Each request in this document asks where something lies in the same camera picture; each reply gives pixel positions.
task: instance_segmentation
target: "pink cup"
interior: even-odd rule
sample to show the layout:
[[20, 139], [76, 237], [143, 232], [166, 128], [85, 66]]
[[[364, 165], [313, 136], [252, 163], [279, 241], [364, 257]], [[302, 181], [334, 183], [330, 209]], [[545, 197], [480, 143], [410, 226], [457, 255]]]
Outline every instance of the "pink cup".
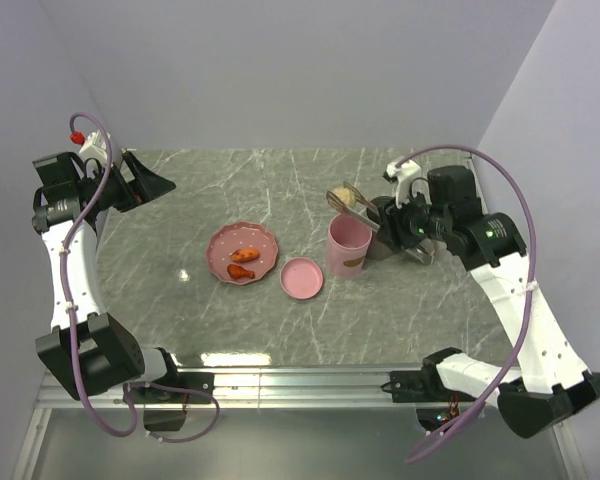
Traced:
[[327, 237], [326, 266], [336, 277], [360, 274], [373, 231], [353, 217], [341, 213], [331, 220]]

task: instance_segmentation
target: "gray marble surface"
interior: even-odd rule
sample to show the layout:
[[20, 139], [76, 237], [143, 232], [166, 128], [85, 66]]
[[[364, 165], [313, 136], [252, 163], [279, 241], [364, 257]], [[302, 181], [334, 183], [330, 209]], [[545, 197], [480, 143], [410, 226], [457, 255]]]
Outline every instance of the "gray marble surface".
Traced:
[[[98, 259], [109, 311], [142, 344], [162, 346], [186, 366], [411, 363], [448, 346], [501, 362], [511, 346], [495, 312], [444, 250], [429, 267], [402, 257], [367, 261], [352, 280], [323, 268], [324, 287], [307, 301], [280, 287], [280, 268], [292, 257], [324, 266], [335, 215], [325, 192], [347, 180], [368, 198], [390, 194], [381, 174], [408, 152], [136, 152], [178, 187], [142, 208], [111, 213]], [[467, 160], [454, 153], [420, 161], [425, 171], [459, 162]], [[205, 259], [213, 233], [240, 220], [264, 224], [280, 249], [275, 270], [248, 286], [220, 283]], [[238, 356], [208, 356], [227, 353]]]

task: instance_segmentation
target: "scalloped plate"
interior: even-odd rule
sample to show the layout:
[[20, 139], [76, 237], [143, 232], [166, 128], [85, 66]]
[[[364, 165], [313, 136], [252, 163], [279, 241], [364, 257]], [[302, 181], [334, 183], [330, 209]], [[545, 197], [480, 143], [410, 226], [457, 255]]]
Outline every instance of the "scalloped plate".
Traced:
[[[233, 263], [231, 254], [239, 248], [255, 247], [260, 251], [260, 258], [240, 265], [252, 270], [255, 278], [232, 279], [227, 267]], [[262, 279], [273, 267], [278, 258], [278, 244], [273, 234], [259, 223], [238, 222], [225, 225], [218, 230], [209, 241], [206, 251], [209, 270], [218, 279], [234, 285], [248, 285]]]

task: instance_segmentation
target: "white wall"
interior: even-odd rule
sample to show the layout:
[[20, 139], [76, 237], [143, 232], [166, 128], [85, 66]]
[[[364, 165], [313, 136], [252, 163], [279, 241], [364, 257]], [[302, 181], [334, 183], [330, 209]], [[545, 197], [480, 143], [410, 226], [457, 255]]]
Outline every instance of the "white wall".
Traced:
[[555, 0], [40, 0], [138, 148], [477, 145]]
[[0, 0], [0, 479], [11, 477], [43, 366], [34, 340], [49, 330], [51, 274], [31, 228], [39, 180], [31, 161], [71, 149], [69, 116], [96, 112], [44, 11]]
[[[600, 371], [600, 0], [557, 2], [480, 147], [520, 180], [544, 293], [576, 351]], [[482, 170], [490, 208], [519, 212]], [[600, 402], [572, 424], [600, 479]]]

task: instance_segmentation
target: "pink bowl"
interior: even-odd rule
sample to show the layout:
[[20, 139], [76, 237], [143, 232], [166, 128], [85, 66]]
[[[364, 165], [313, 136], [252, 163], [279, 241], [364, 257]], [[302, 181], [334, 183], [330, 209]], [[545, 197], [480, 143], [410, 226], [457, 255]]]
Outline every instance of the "pink bowl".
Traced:
[[[255, 247], [260, 251], [260, 258], [240, 265], [252, 270], [255, 278], [234, 280], [227, 273], [232, 264], [231, 254], [239, 248]], [[218, 230], [209, 241], [206, 251], [209, 270], [225, 283], [248, 285], [262, 279], [276, 265], [278, 244], [273, 234], [258, 223], [238, 222], [225, 225]]]
[[317, 295], [322, 288], [322, 282], [322, 270], [309, 258], [292, 258], [280, 271], [282, 289], [298, 300], [306, 300]]

